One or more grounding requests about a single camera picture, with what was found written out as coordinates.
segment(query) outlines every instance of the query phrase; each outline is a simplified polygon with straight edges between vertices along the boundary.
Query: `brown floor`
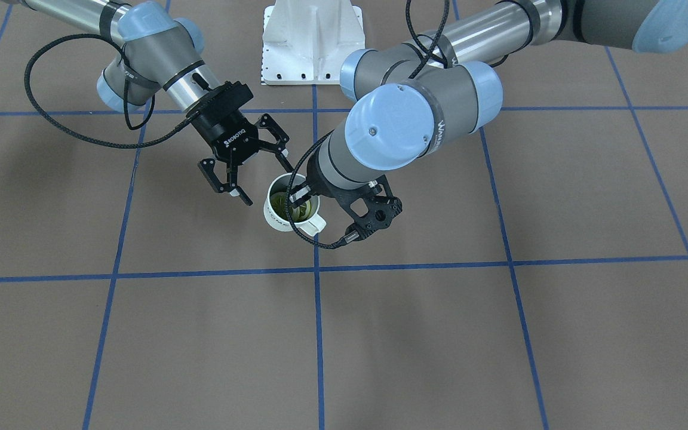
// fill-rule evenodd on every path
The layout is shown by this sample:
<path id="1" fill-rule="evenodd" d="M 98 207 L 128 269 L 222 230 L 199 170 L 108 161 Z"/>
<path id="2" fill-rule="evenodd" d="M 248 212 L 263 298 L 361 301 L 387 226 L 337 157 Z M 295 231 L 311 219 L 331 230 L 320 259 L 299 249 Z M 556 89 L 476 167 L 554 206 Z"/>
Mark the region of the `brown floor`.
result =
<path id="1" fill-rule="evenodd" d="M 250 85 L 246 117 L 272 112 L 295 163 L 352 103 L 259 85 L 270 3 L 170 10 L 199 24 L 220 79 Z M 407 38 L 402 0 L 355 3 L 368 47 Z M 418 30 L 440 5 L 415 3 Z M 134 152 L 36 115 L 25 63 L 67 33 L 0 3 L 0 429 L 688 429 L 688 46 L 512 55 L 497 119 L 390 174 L 393 227 L 316 251 L 213 193 L 190 128 Z M 162 95 L 126 130 L 94 90 L 112 55 L 56 49 L 36 97 L 119 143 L 180 122 Z M 279 174 L 259 155 L 241 180 L 260 202 Z M 324 204 L 331 241 L 347 222 Z"/>

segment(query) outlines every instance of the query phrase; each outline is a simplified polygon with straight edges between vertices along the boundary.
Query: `silver metal tube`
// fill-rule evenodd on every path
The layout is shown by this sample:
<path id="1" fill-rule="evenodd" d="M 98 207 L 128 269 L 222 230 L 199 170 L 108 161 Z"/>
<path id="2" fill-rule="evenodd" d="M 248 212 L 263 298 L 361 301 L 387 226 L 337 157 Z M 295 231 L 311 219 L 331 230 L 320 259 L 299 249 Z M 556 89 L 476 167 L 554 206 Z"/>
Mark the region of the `silver metal tube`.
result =
<path id="1" fill-rule="evenodd" d="M 434 36 L 436 32 L 426 32 Z M 515 3 L 499 3 L 474 16 L 448 24 L 434 51 L 442 57 L 440 49 L 451 65 L 469 61 L 489 62 L 518 51 L 530 41 L 530 17 Z"/>
<path id="2" fill-rule="evenodd" d="M 107 0 L 24 0 L 27 7 L 48 14 L 55 19 L 66 22 L 84 32 L 100 34 L 100 16 L 109 2 Z M 110 33 L 117 44 L 124 40 L 118 34 L 118 20 L 130 9 L 124 5 L 118 8 L 112 17 Z"/>

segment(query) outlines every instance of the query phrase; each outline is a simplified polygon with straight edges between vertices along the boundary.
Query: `round blue cap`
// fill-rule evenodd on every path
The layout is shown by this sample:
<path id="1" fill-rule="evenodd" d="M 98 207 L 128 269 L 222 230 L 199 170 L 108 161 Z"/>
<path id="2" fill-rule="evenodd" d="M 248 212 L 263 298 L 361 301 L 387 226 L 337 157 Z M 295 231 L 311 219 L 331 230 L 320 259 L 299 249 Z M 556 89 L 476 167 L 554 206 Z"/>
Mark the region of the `round blue cap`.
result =
<path id="1" fill-rule="evenodd" d="M 193 47 L 196 48 L 196 52 L 198 54 L 203 52 L 203 47 L 205 47 L 203 33 L 200 32 L 200 28 L 196 25 L 196 23 L 192 22 L 186 17 L 175 17 L 174 21 L 179 22 L 183 27 L 185 27 L 185 30 L 188 30 L 188 35 L 191 36 L 191 41 L 193 41 Z"/>
<path id="2" fill-rule="evenodd" d="M 404 84 L 386 84 L 355 103 L 344 127 L 346 144 L 363 166 L 401 168 L 423 154 L 434 133 L 428 101 Z"/>
<path id="3" fill-rule="evenodd" d="M 177 23 L 156 2 L 145 2 L 134 6 L 118 20 L 118 33 L 124 41 L 156 35 L 176 28 Z"/>
<path id="4" fill-rule="evenodd" d="M 342 63 L 342 70 L 339 74 L 339 86 L 342 88 L 342 93 L 353 102 L 357 101 L 355 96 L 355 72 L 360 59 L 366 52 L 374 51 L 372 49 L 358 49 L 349 55 L 349 57 Z"/>
<path id="5" fill-rule="evenodd" d="M 103 101 L 103 103 L 106 104 L 106 106 L 110 109 L 113 109 L 117 112 L 124 111 L 124 99 L 117 95 L 115 91 L 113 91 L 102 73 L 97 80 L 97 95 L 100 96 L 100 99 Z M 133 105 L 131 103 L 126 103 L 126 106 L 128 106 L 129 112 L 134 112 L 142 107 Z"/>
<path id="6" fill-rule="evenodd" d="M 636 52 L 665 54 L 688 44 L 688 0 L 660 0 L 633 40 Z"/>
<path id="7" fill-rule="evenodd" d="M 503 84 L 491 66 L 481 61 L 462 63 L 477 91 L 477 125 L 472 133 L 497 117 L 503 107 Z"/>

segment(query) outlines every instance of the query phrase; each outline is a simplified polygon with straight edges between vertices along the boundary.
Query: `green object inside mug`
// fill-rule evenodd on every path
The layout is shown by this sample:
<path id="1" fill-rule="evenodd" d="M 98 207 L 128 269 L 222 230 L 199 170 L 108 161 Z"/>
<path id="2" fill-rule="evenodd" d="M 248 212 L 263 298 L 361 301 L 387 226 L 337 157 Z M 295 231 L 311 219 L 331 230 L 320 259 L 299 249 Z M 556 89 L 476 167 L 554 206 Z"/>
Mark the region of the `green object inside mug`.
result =
<path id="1" fill-rule="evenodd" d="M 286 219 L 286 208 L 284 205 L 285 199 L 286 193 L 284 192 L 272 194 L 270 196 L 270 206 L 280 218 L 288 221 Z M 291 218 L 294 220 L 294 223 L 301 223 L 309 220 L 310 217 L 312 217 L 312 201 L 306 201 L 300 207 L 291 208 Z"/>

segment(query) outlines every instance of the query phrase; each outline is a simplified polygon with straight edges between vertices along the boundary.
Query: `white plastic base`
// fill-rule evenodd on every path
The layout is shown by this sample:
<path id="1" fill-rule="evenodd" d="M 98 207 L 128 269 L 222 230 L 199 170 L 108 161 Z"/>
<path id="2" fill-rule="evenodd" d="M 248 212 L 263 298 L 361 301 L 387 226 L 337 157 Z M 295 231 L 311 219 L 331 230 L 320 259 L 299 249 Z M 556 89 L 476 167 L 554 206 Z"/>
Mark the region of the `white plastic base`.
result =
<path id="1" fill-rule="evenodd" d="M 265 9 L 262 84 L 339 84 L 342 63 L 366 47 L 350 0 L 277 0 Z"/>

